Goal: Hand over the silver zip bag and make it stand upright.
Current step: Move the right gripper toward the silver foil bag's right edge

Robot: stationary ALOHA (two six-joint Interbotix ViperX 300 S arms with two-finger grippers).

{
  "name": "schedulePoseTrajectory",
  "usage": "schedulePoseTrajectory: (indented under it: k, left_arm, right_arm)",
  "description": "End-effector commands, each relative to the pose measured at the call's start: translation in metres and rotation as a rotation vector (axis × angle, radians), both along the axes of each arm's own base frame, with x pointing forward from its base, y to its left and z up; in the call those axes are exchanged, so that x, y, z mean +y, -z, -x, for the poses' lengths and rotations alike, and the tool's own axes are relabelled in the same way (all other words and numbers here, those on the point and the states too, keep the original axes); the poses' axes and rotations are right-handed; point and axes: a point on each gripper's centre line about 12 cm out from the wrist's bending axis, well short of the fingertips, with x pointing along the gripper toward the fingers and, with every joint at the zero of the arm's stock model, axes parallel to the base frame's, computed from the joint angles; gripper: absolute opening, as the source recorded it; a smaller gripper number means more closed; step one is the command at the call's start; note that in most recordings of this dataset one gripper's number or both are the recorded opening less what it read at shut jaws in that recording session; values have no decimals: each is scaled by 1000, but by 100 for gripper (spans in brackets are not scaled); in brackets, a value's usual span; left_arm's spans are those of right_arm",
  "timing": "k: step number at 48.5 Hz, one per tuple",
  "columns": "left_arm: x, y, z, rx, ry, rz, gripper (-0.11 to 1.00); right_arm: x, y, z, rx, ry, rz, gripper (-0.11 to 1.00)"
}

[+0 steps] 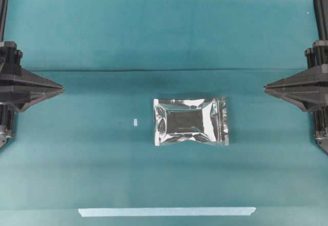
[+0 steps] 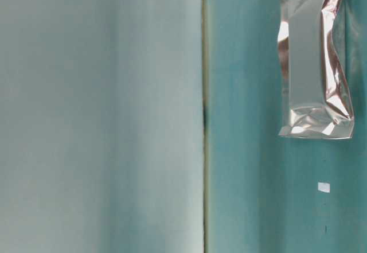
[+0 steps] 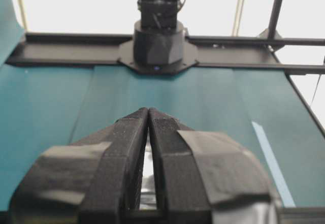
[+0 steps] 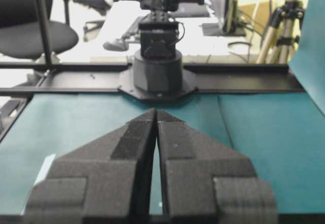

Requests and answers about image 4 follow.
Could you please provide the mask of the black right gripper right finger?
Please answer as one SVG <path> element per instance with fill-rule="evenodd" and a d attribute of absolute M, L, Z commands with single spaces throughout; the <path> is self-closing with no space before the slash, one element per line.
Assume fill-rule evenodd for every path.
<path fill-rule="evenodd" d="M 171 223 L 278 223 L 269 183 L 249 157 L 157 112 L 162 202 Z"/>

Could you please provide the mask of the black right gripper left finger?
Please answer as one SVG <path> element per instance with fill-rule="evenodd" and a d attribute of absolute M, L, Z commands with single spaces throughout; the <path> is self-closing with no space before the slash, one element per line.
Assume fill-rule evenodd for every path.
<path fill-rule="evenodd" d="M 59 158 L 29 196 L 25 223 L 140 223 L 149 215 L 155 110 Z"/>

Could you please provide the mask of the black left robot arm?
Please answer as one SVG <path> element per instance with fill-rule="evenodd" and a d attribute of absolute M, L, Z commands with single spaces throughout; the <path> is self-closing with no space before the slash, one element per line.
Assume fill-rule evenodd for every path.
<path fill-rule="evenodd" d="M 196 75 L 184 69 L 176 49 L 179 22 L 169 12 L 179 3 L 204 4 L 204 0 L 137 0 L 149 14 L 138 24 L 140 49 L 130 68 L 120 73 L 118 89 L 139 100 L 169 101 L 194 92 Z"/>

